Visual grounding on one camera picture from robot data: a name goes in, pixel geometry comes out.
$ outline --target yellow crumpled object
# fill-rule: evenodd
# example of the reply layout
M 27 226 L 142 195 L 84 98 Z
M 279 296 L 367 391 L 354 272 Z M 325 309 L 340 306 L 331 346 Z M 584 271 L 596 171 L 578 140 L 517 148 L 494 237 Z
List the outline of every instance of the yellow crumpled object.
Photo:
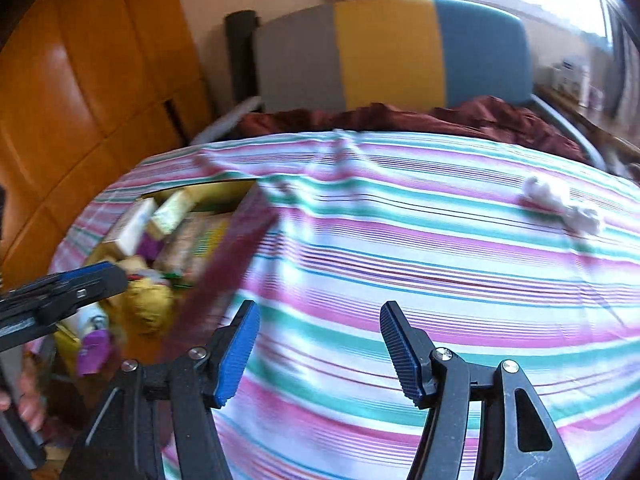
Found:
M 146 327 L 141 333 L 155 334 L 164 328 L 174 303 L 168 286 L 142 278 L 129 283 L 125 295 L 127 307 Z

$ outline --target bed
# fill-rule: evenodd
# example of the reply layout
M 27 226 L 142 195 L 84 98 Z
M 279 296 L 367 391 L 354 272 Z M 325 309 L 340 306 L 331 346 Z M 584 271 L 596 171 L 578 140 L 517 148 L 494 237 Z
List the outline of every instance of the bed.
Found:
M 576 235 L 524 202 L 531 173 L 596 203 L 606 231 Z M 230 319 L 252 299 L 262 315 L 238 393 L 214 412 L 236 479 L 406 477 L 426 414 L 402 394 L 386 353 L 378 315 L 388 300 L 469 362 L 519 362 L 580 478 L 612 470 L 640 425 L 635 185 L 558 156 L 437 134 L 203 144 L 149 158 L 98 195 L 50 270 L 82 265 L 138 196 L 230 178 L 256 178 L 278 214 L 224 311 Z M 478 429 L 473 404 L 465 480 Z M 173 445 L 164 464 L 179 478 Z

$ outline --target wooden wardrobe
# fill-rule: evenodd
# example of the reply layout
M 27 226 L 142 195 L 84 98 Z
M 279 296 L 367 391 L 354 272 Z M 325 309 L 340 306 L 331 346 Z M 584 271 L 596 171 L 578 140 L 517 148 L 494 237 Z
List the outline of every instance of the wooden wardrobe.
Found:
M 4 290 L 47 272 L 96 194 L 212 118 L 179 0 L 34 0 L 0 50 Z

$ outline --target metal screw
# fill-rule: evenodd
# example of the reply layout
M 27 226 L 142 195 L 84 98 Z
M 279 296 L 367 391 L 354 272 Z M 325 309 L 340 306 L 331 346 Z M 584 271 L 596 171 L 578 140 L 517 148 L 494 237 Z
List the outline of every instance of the metal screw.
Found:
M 202 346 L 196 346 L 189 350 L 189 357 L 194 361 L 199 361 L 207 356 L 207 349 Z
M 520 370 L 518 363 L 516 361 L 512 361 L 511 359 L 507 359 L 506 361 L 503 361 L 502 368 L 504 368 L 505 372 L 508 372 L 510 374 L 514 374 L 518 370 Z
M 136 361 L 135 359 L 127 359 L 120 365 L 120 369 L 123 372 L 132 372 L 136 368 L 138 368 L 138 361 Z
M 444 348 L 441 346 L 440 348 L 435 349 L 435 356 L 441 361 L 448 361 L 453 357 L 453 352 L 448 348 Z

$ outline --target person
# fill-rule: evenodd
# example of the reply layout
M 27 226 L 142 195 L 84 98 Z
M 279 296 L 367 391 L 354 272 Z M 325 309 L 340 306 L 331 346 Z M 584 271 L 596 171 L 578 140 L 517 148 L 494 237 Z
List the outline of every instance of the person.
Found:
M 36 364 L 30 356 L 23 359 L 18 387 L 22 394 L 18 401 L 18 413 L 33 431 L 41 430 L 46 408 L 38 391 Z M 8 410 L 10 405 L 11 397 L 7 392 L 0 390 L 0 412 Z

